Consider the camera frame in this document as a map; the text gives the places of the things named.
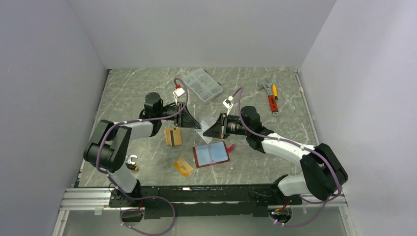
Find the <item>gold credit card stack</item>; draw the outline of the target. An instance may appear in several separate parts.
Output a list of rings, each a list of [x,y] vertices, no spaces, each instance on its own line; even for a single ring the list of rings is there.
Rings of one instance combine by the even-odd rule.
[[[177,127],[168,128],[164,130],[166,145],[175,147],[182,145],[182,137],[180,129]]]

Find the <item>red leather card holder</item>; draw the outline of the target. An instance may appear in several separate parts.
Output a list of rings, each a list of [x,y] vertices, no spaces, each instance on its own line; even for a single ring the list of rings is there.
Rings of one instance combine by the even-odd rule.
[[[235,145],[227,146],[225,142],[217,142],[193,147],[194,162],[197,168],[212,166],[230,161],[230,152]]]

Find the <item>single gold credit card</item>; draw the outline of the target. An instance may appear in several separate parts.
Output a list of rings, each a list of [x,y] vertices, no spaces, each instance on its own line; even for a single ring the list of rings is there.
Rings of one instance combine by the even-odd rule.
[[[189,165],[182,157],[180,157],[173,164],[173,166],[183,177],[187,177],[194,170],[194,168],[191,165]]]

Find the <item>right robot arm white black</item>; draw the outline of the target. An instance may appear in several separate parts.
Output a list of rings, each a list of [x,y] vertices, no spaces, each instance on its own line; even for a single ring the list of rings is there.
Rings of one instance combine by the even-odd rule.
[[[325,202],[342,193],[348,175],[329,145],[305,145],[278,135],[262,125],[253,106],[243,107],[239,116],[221,113],[215,124],[203,132],[204,136],[219,139],[232,134],[245,136],[253,150],[281,157],[301,167],[301,174],[283,175],[271,185],[271,198],[275,203],[283,204],[291,196],[304,194]]]

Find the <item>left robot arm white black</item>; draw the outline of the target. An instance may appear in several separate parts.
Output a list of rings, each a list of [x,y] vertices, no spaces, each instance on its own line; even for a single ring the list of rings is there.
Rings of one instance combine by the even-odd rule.
[[[144,109],[137,120],[112,122],[101,120],[83,154],[86,162],[105,174],[122,193],[122,200],[130,207],[142,197],[141,184],[126,166],[127,150],[132,140],[155,136],[163,120],[172,120],[176,127],[199,129],[201,126],[189,113],[186,103],[165,105],[160,95],[145,96]]]

